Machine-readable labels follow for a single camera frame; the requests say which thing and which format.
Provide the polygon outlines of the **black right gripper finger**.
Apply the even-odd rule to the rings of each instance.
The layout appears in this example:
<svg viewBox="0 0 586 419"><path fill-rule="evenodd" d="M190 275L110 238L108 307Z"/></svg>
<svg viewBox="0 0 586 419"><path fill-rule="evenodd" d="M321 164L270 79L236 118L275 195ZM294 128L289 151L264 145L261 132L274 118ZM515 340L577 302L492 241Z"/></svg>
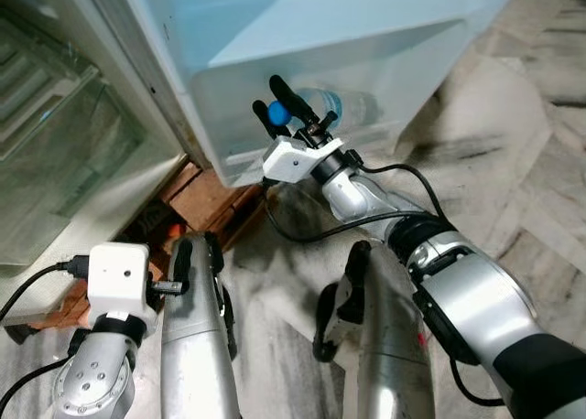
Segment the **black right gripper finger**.
<svg viewBox="0 0 586 419"><path fill-rule="evenodd" d="M278 137L281 137L280 127L273 124L271 118L269 118L266 102L261 102L260 100L252 101L252 111L255 117L259 119L261 125L264 126L269 138L276 140Z"/></svg>
<svg viewBox="0 0 586 419"><path fill-rule="evenodd" d="M308 102L289 88L288 84L279 75L271 75L268 80L269 90L276 97L276 102L284 109L284 114L279 114L273 108L268 108L268 121L272 125L285 126L297 118L306 126L320 126L320 118L310 108Z"/></svg>

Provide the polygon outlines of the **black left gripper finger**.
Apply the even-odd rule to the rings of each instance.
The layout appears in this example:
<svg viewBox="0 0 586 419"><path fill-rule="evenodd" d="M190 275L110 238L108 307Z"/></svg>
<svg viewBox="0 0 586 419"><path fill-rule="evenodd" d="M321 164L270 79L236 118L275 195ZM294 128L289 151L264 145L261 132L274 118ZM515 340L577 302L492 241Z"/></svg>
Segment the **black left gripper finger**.
<svg viewBox="0 0 586 419"><path fill-rule="evenodd" d="M173 244L170 264L170 294L172 296L187 294L190 289L193 251L192 239L181 239Z"/></svg>

